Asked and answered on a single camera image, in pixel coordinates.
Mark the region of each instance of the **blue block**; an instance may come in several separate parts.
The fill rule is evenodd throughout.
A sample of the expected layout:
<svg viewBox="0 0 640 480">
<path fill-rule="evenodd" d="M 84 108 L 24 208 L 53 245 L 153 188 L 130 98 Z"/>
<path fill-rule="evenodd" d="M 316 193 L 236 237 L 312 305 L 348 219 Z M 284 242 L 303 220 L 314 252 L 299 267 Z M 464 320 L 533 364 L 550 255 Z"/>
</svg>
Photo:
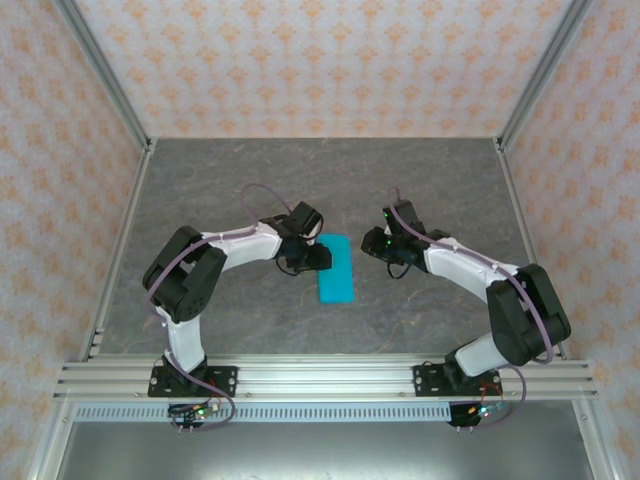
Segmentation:
<svg viewBox="0 0 640 480">
<path fill-rule="evenodd" d="M 356 300 L 353 288 L 351 245 L 346 235 L 323 233 L 318 242 L 331 250 L 332 267 L 318 272 L 318 291 L 321 303 L 353 303 Z"/>
</svg>

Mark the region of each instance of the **gray marble surface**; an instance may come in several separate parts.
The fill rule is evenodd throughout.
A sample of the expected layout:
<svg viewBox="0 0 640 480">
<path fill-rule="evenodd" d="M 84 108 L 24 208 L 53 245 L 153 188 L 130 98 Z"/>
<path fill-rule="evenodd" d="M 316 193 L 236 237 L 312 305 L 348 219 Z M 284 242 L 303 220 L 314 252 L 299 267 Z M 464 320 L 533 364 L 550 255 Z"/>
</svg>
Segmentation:
<svg viewBox="0 0 640 480">
<path fill-rule="evenodd" d="M 442 278 L 412 270 L 402 280 L 360 251 L 383 226 L 386 190 L 398 186 L 427 230 L 504 262 L 526 264 L 507 186 L 489 139 L 160 140 L 107 316 L 101 353 L 160 353 L 162 332 L 142 304 L 141 279 L 182 225 L 200 231 L 247 226 L 239 192 L 262 182 L 291 205 L 304 200 L 325 232 L 351 239 L 356 302 L 323 305 L 317 274 L 288 277 L 273 262 L 221 277 L 202 318 L 208 353 L 446 353 L 489 331 L 486 306 Z M 248 203 L 281 213 L 269 194 Z"/>
</svg>

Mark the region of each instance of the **gray table surface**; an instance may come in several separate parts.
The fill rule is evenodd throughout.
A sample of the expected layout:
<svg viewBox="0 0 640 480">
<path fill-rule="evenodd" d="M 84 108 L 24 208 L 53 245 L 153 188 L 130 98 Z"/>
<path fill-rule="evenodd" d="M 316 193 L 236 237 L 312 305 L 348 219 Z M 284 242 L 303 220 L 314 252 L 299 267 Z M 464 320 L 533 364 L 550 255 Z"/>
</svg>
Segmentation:
<svg viewBox="0 0 640 480">
<path fill-rule="evenodd" d="M 499 427 L 439 423 L 78 423 L 59 480 L 592 480 L 571 402 L 527 402 Z"/>
<path fill-rule="evenodd" d="M 221 277 L 203 312 L 202 342 L 225 353 L 446 353 L 489 331 L 486 306 L 442 278 L 412 270 L 402 280 L 360 251 L 384 225 L 386 191 L 398 186 L 427 230 L 439 228 L 503 262 L 527 263 L 490 139 L 160 140 L 150 160 L 107 314 L 101 353 L 158 353 L 161 329 L 142 304 L 142 275 L 182 225 L 200 231 L 247 226 L 239 192 L 262 182 L 291 205 L 304 200 L 325 232 L 348 235 L 356 301 L 325 305 L 317 275 L 288 277 L 273 262 Z M 267 193 L 248 202 L 282 212 Z"/>
</svg>

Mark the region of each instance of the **robotic arm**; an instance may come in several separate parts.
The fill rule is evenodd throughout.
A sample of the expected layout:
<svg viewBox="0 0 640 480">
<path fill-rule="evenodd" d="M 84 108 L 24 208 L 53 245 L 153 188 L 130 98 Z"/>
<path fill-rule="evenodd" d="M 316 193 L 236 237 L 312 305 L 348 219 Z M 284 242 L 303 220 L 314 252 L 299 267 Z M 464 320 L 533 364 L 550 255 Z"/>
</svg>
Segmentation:
<svg viewBox="0 0 640 480">
<path fill-rule="evenodd" d="M 491 333 L 454 350 L 445 357 L 444 364 L 430 367 L 424 378 L 424 391 L 433 391 L 436 396 L 477 392 L 478 377 L 485 372 L 507 364 L 524 365 L 545 351 L 542 332 L 532 313 L 523 307 L 518 292 L 498 267 L 514 276 L 527 292 L 552 345 L 569 337 L 571 327 L 542 267 L 536 264 L 517 267 L 482 256 L 485 263 L 467 256 L 462 253 L 462 245 L 447 233 L 440 230 L 426 233 L 411 202 L 399 200 L 394 207 L 405 224 L 437 244 L 429 244 L 407 231 L 386 207 L 383 209 L 386 228 L 370 230 L 363 239 L 362 250 L 388 265 L 415 266 L 425 273 L 447 278 L 489 308 Z"/>
<path fill-rule="evenodd" d="M 209 302 L 220 274 L 256 260 L 278 262 L 281 257 L 294 274 L 331 268 L 331 252 L 315 242 L 323 222 L 317 210 L 300 202 L 289 215 L 265 218 L 255 226 L 240 230 L 213 234 L 185 226 L 174 233 L 145 273 L 143 285 L 147 290 L 155 289 L 152 302 L 167 322 L 169 344 L 162 357 L 164 366 L 170 376 L 186 388 L 186 393 L 190 390 L 189 381 L 177 366 L 193 377 L 207 381 L 207 359 L 200 341 L 200 314 Z M 186 255 L 159 285 L 155 285 L 181 252 L 207 238 L 211 240 Z"/>
</svg>

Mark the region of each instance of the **patterned wallpaper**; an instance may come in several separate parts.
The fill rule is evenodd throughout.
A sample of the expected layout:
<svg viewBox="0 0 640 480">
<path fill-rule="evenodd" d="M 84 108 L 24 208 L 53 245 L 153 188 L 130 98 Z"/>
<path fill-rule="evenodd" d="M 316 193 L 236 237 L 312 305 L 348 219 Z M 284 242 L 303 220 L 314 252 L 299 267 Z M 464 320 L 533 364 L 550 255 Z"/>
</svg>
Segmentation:
<svg viewBox="0 0 640 480">
<path fill-rule="evenodd" d="M 160 137 L 498 135 L 570 0 L 79 0 Z"/>
<path fill-rule="evenodd" d="M 595 0 L 508 152 L 542 264 L 640 472 L 640 3 Z"/>
<path fill-rule="evenodd" d="M 77 358 L 140 153 L 51 0 L 0 2 L 0 477 Z"/>
</svg>

